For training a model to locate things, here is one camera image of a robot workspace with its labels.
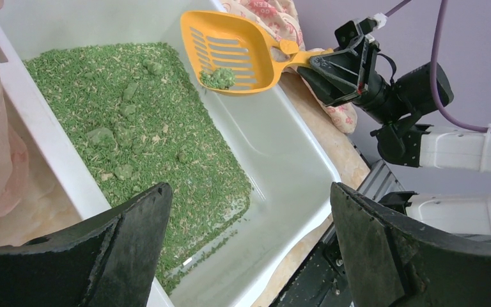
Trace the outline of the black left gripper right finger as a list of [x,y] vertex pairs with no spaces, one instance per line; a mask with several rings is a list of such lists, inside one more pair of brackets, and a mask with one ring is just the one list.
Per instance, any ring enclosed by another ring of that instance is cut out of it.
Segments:
[[336,236],[356,306],[491,306],[491,244],[331,185]]

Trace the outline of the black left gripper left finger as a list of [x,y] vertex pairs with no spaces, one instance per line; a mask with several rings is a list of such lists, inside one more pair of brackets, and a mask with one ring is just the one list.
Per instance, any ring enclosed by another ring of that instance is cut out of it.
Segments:
[[146,306],[173,191],[125,203],[21,246],[0,246],[0,306]]

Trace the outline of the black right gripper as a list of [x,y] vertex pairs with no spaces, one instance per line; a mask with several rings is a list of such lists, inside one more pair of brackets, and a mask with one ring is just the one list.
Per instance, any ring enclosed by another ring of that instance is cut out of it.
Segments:
[[394,61],[380,52],[370,36],[350,39],[346,49],[320,54],[309,59],[310,68],[297,72],[325,107],[348,102],[362,109],[376,122],[397,122],[402,113],[394,90],[394,80],[386,81],[377,71],[378,57],[395,68]]

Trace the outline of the yellow plastic litter scoop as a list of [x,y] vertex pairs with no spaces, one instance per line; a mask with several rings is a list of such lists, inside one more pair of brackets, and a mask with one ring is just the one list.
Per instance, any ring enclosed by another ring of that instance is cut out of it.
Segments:
[[309,67],[309,59],[331,53],[302,51],[296,42],[276,40],[259,24],[237,15],[206,10],[189,10],[180,17],[184,53],[190,75],[229,68],[235,84],[216,92],[227,96],[253,95],[273,88],[286,68]]

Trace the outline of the green litter clump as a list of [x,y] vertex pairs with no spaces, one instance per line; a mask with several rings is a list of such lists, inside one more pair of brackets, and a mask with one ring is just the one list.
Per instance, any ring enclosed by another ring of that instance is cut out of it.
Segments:
[[199,73],[200,83],[207,88],[217,90],[228,90],[236,84],[236,77],[230,68],[216,68],[213,72],[208,73],[202,70]]

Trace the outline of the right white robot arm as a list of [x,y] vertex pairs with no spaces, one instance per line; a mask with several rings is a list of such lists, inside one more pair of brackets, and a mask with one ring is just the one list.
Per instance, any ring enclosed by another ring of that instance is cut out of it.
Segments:
[[[453,93],[444,71],[429,63],[385,80],[376,70],[381,53],[363,36],[343,39],[344,48],[306,56],[298,69],[327,107],[351,103],[379,124],[371,135],[382,160],[411,168],[455,168],[491,173],[491,128],[466,132],[424,125],[420,119],[436,111],[435,85],[443,104]],[[491,194],[434,196],[392,192],[381,204],[424,224],[458,235],[491,235]]]

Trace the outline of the white plastic litter box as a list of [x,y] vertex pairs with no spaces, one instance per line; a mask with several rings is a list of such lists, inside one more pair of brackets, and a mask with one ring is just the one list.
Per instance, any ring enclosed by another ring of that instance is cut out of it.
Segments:
[[[0,76],[5,92],[81,219],[110,206],[73,148],[23,60],[51,49],[167,42],[187,62],[180,16],[221,11],[218,1],[7,1],[0,10]],[[167,295],[158,281],[150,306],[251,306],[287,253],[331,212],[339,174],[275,86],[248,97],[201,92],[201,100],[254,191],[229,240]]]

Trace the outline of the green cat litter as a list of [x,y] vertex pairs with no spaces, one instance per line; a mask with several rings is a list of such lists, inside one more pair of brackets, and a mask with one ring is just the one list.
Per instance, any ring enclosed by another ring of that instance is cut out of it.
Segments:
[[242,217],[253,190],[177,51],[161,42],[92,45],[24,66],[110,205],[171,186],[156,277],[172,292],[182,264]]

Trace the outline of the cream pink cartoon cloth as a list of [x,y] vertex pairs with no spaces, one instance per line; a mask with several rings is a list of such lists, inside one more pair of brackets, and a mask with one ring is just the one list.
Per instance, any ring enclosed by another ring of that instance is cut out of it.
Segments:
[[[270,36],[280,41],[290,40],[305,51],[299,16],[293,1],[265,0],[222,0],[223,8],[230,14],[247,18],[259,24]],[[316,94],[313,95],[333,126],[344,134],[351,134],[357,127],[357,113],[350,103],[337,107],[324,106]]]

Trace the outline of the yellow bin with pink bag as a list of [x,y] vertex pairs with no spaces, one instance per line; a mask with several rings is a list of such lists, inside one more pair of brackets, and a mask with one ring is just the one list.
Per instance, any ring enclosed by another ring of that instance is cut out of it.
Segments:
[[20,246],[80,220],[9,104],[0,78],[0,246]]

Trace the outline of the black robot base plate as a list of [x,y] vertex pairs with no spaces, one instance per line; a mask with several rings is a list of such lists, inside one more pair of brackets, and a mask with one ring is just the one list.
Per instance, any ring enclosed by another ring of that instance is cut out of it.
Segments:
[[351,307],[353,305],[336,229],[333,224],[330,224],[269,306]]

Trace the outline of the aluminium frame rail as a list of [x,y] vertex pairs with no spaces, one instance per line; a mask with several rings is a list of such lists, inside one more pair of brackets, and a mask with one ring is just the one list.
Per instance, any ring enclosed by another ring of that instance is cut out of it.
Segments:
[[404,191],[406,191],[406,188],[404,188],[384,160],[378,160],[371,166],[369,174],[357,188],[358,193],[373,201],[380,201],[391,192]]

